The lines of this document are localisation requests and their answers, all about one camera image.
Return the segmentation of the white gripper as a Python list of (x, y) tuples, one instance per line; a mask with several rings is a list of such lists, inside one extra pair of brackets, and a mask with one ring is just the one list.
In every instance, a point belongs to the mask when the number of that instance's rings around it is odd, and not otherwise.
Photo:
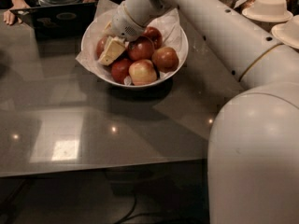
[(138, 25), (129, 15), (126, 10), (125, 4), (121, 3), (111, 22), (108, 22), (103, 30), (103, 35), (107, 36), (105, 49), (97, 61), (105, 66), (111, 65), (116, 61), (125, 51), (125, 41), (137, 40), (145, 28)]

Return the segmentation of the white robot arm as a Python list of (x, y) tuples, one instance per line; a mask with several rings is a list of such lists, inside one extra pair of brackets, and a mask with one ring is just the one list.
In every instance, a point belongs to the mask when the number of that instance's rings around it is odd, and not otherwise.
[(125, 0), (109, 31), (126, 40), (177, 8), (244, 92), (208, 142), (210, 224), (299, 224), (299, 55), (218, 0)]

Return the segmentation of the person's left hand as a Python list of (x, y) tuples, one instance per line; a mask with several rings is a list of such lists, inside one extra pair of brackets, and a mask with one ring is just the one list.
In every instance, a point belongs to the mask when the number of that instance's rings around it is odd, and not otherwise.
[(95, 0), (82, 0), (82, 3), (94, 3)]

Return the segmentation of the person's right hand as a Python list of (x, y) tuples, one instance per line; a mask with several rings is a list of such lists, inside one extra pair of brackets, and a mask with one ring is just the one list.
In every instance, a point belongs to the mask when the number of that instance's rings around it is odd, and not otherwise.
[(7, 11), (4, 12), (4, 14), (3, 14), (3, 22), (6, 25), (11, 26), (11, 25), (14, 25), (16, 23), (18, 23), (18, 24), (23, 23), (23, 21), (20, 18), (18, 18), (16, 15), (14, 15), (10, 11), (11, 9), (19, 9), (19, 8), (28, 8), (28, 6), (26, 6), (26, 5), (22, 5), (20, 7), (13, 6), (12, 8), (10, 8)]

